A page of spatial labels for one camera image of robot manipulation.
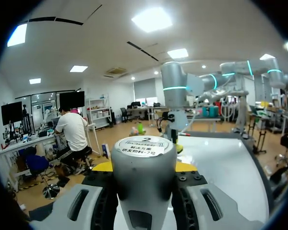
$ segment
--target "white t-shirt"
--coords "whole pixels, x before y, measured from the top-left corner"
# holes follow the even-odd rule
[[[87,146],[84,127],[87,126],[79,114],[66,113],[59,118],[56,130],[64,131],[68,146],[72,151],[81,151]]]

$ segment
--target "black pants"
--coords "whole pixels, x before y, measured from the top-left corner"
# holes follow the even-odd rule
[[[60,162],[68,166],[74,167],[75,169],[78,168],[79,164],[76,162],[76,160],[81,158],[81,156],[83,155],[83,151],[86,151],[86,148],[87,146],[83,150],[71,151],[70,153],[70,149],[68,148],[69,150],[67,152],[59,156]]]

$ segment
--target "computer monitor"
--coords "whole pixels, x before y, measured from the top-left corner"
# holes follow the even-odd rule
[[[53,118],[51,119],[51,121],[52,121],[53,128],[55,128],[58,125],[59,117]]]
[[[138,106],[141,107],[141,103],[140,102],[131,102],[132,106]]]
[[[22,102],[15,102],[1,106],[1,115],[3,125],[23,120]]]
[[[60,107],[70,109],[84,106],[84,91],[60,93]]]

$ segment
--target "man sitting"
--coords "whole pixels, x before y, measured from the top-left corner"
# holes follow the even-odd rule
[[[55,128],[55,133],[64,132],[69,148],[72,152],[67,152],[60,157],[60,161],[74,170],[74,174],[80,174],[84,166],[74,160],[77,159],[77,154],[87,148],[84,127],[87,126],[87,121],[79,114],[71,113],[70,108],[61,106],[59,109],[61,117]]]

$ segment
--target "number 2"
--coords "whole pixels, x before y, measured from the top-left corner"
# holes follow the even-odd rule
[[[142,141],[149,141],[149,140],[151,140],[151,138],[144,138],[144,140]]]

